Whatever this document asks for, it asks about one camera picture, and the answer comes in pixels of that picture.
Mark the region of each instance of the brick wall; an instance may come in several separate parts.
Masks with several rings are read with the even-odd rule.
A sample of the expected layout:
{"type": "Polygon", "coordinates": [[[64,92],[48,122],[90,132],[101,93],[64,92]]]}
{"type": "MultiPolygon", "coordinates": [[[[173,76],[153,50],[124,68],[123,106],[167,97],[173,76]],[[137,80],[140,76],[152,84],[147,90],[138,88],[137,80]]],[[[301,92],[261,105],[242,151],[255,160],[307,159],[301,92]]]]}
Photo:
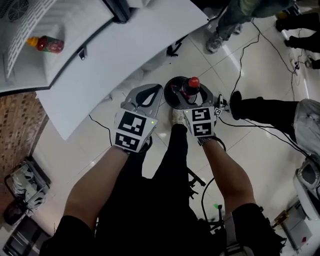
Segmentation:
{"type": "Polygon", "coordinates": [[[0,97],[0,224],[2,213],[13,200],[4,178],[32,154],[47,121],[35,92],[0,97]]]}

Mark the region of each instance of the person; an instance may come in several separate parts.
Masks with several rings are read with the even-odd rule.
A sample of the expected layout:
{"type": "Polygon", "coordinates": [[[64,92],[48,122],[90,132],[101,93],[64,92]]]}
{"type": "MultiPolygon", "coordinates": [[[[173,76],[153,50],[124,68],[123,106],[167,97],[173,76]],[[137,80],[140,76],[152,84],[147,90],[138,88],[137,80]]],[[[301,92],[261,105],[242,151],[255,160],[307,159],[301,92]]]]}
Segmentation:
{"type": "Polygon", "coordinates": [[[269,124],[288,134],[304,151],[320,156],[320,102],[312,99],[282,101],[275,99],[242,99],[239,91],[230,98],[235,120],[250,119],[269,124]]]}
{"type": "MultiPolygon", "coordinates": [[[[295,37],[290,36],[289,40],[284,43],[290,48],[299,48],[309,50],[314,53],[320,53],[320,8],[312,9],[308,13],[301,14],[286,19],[278,19],[275,22],[276,29],[281,32],[282,30],[295,30],[295,29],[309,29],[315,33],[308,37],[295,37]]],[[[320,69],[320,59],[314,60],[309,56],[309,60],[305,62],[305,66],[309,69],[320,69]]]]}
{"type": "MultiPolygon", "coordinates": [[[[211,0],[193,0],[200,8],[210,6],[211,0]]],[[[221,16],[216,31],[207,40],[205,47],[211,54],[216,53],[232,34],[241,33],[242,24],[252,18],[266,18],[295,4],[294,0],[230,0],[221,16]]]]}
{"type": "MultiPolygon", "coordinates": [[[[215,243],[210,228],[189,206],[188,129],[181,110],[172,115],[168,149],[154,177],[142,177],[146,152],[128,154],[112,146],[72,188],[63,217],[54,236],[43,244],[41,256],[219,255],[226,248],[226,238],[215,243]]],[[[281,238],[256,205],[246,172],[212,137],[201,141],[238,243],[254,255],[280,255],[281,238]]]]}

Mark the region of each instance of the red bottle cap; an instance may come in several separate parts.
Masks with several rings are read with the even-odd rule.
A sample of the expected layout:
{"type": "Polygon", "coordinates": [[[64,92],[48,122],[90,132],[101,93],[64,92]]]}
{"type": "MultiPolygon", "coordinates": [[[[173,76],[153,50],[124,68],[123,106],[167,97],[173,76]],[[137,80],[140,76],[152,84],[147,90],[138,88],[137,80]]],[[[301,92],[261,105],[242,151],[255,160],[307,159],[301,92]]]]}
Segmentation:
{"type": "Polygon", "coordinates": [[[198,77],[195,77],[195,76],[191,77],[189,80],[189,86],[193,87],[193,88],[199,87],[200,81],[199,81],[198,77]]]}

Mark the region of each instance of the white tile floor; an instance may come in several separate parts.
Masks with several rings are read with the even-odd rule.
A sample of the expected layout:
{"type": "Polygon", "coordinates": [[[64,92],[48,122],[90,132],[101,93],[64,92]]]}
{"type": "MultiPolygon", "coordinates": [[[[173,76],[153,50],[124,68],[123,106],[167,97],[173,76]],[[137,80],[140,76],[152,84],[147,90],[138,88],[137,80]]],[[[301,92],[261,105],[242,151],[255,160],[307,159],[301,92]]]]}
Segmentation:
{"type": "MultiPolygon", "coordinates": [[[[255,23],[274,43],[289,68],[293,70],[290,57],[297,58],[300,53],[285,47],[284,35],[273,27],[274,20],[273,17],[257,19],[255,23]]],[[[224,47],[213,55],[203,50],[205,38],[203,34],[203,29],[190,34],[179,49],[179,56],[168,58],[164,65],[147,74],[143,83],[159,83],[164,86],[175,76],[198,76],[201,83],[210,88],[214,94],[222,93],[229,99],[239,76],[242,48],[257,40],[258,31],[251,23],[246,23],[241,35],[232,35],[224,47]]],[[[262,96],[266,99],[292,100],[291,74],[275,49],[262,36],[258,43],[245,50],[242,64],[242,76],[237,89],[242,92],[244,98],[262,96]]],[[[296,100],[306,97],[306,88],[309,86],[308,83],[305,86],[303,70],[299,71],[299,75],[295,77],[293,83],[296,100]]],[[[93,110],[91,116],[101,124],[112,128],[115,113],[125,99],[125,94],[126,92],[115,92],[112,95],[113,101],[101,103],[93,110]]],[[[143,164],[143,175],[147,178],[154,175],[167,150],[170,138],[170,108],[164,98],[162,101],[157,115],[159,123],[152,134],[153,146],[143,164]]],[[[248,125],[245,121],[233,120],[227,112],[221,117],[230,124],[248,125]]],[[[224,141],[228,154],[248,173],[256,201],[263,206],[265,215],[271,220],[274,219],[296,195],[292,180],[294,171],[301,165],[303,157],[287,144],[259,128],[230,127],[219,122],[215,132],[224,141]]],[[[190,134],[187,139],[188,166],[208,182],[213,176],[208,160],[190,134]]],[[[109,147],[108,131],[91,121],[89,117],[67,141],[64,141],[52,123],[48,122],[33,154],[52,180],[47,202],[39,207],[34,216],[47,232],[52,234],[54,226],[57,227],[59,224],[72,186],[95,165],[109,147]]],[[[199,195],[194,195],[190,205],[198,217],[203,217],[200,204],[203,187],[196,185],[194,189],[199,195]]],[[[209,217],[218,213],[214,204],[223,204],[222,196],[214,182],[207,190],[204,204],[209,217]]]]}

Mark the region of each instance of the forearm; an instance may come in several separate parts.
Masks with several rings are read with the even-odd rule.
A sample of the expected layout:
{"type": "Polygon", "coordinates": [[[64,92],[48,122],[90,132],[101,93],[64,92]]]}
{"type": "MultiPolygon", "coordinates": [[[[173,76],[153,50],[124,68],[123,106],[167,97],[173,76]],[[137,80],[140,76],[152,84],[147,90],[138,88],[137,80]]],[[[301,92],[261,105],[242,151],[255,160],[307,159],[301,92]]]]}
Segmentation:
{"type": "Polygon", "coordinates": [[[210,140],[203,145],[215,182],[224,198],[225,211],[254,203],[254,193],[248,175],[218,144],[210,140]]]}
{"type": "Polygon", "coordinates": [[[112,146],[74,185],[63,215],[77,217],[93,229],[98,214],[108,200],[127,159],[127,153],[112,146]]]}

